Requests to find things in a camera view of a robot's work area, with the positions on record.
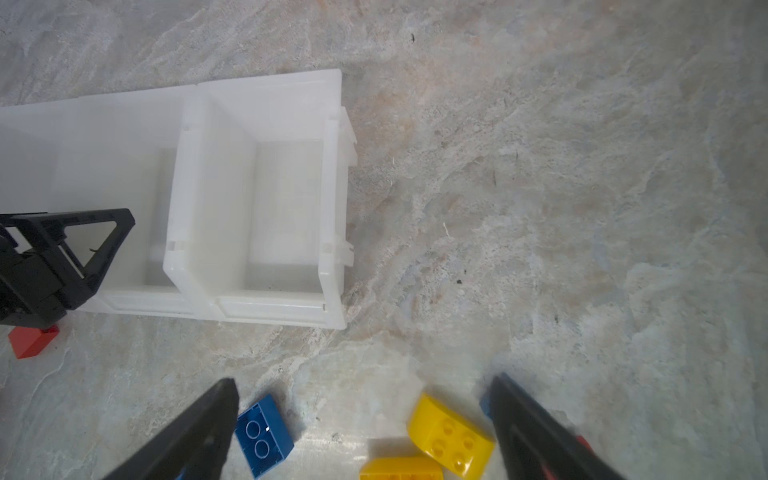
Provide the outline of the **red sloped lego brick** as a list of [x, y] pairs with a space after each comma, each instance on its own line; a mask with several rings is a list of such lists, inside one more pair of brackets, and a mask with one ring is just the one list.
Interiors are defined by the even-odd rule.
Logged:
[[47, 329], [15, 327], [8, 340], [17, 359], [32, 358], [39, 355], [59, 334], [60, 329], [53, 325]]

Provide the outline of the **yellow rounded lego brick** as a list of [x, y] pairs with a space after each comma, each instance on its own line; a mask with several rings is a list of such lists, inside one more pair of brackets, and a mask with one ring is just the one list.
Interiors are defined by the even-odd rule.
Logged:
[[414, 445], [461, 479], [481, 479], [495, 447], [483, 429], [422, 393], [407, 423]]

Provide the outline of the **red rounded lego brick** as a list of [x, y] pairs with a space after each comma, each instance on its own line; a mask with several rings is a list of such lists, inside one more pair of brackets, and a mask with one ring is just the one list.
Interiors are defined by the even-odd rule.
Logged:
[[579, 442], [579, 443], [580, 443], [582, 446], [584, 446], [584, 447], [585, 447], [585, 448], [586, 448], [586, 449], [587, 449], [587, 450], [588, 450], [590, 453], [594, 454], [594, 450], [593, 450], [592, 446], [590, 445], [590, 443], [589, 443], [589, 442], [586, 440], [586, 438], [584, 438], [584, 437], [583, 437], [583, 436], [581, 436], [581, 435], [577, 435], [575, 438], [576, 438], [576, 440], [577, 440], [577, 441], [578, 441], [578, 442]]

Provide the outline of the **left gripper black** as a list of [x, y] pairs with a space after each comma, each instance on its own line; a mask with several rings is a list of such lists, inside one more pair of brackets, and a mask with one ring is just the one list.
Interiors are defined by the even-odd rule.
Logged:
[[[82, 263], [67, 230], [111, 223], [101, 245]], [[48, 329], [100, 288], [135, 225], [127, 208], [1, 216], [1, 324]]]

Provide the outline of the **blue square lego brick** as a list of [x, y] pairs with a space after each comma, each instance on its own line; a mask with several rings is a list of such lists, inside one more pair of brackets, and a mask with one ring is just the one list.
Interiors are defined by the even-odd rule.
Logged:
[[491, 409], [490, 409], [490, 393], [489, 392], [486, 392], [486, 393], [484, 393], [482, 395], [482, 397], [481, 397], [481, 399], [479, 401], [479, 405], [480, 405], [480, 408], [481, 408], [483, 414], [487, 418], [491, 419], [492, 418], [492, 414], [491, 414]]

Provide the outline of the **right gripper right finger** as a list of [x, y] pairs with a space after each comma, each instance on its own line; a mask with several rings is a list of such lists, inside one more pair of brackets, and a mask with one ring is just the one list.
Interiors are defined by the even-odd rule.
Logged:
[[488, 388], [494, 432], [510, 479], [620, 479], [517, 382], [502, 373]]

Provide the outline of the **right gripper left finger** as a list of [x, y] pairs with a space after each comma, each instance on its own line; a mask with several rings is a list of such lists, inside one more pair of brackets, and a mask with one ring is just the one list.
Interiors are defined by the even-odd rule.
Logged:
[[219, 380], [107, 477], [220, 478], [235, 430], [238, 405], [235, 380]]

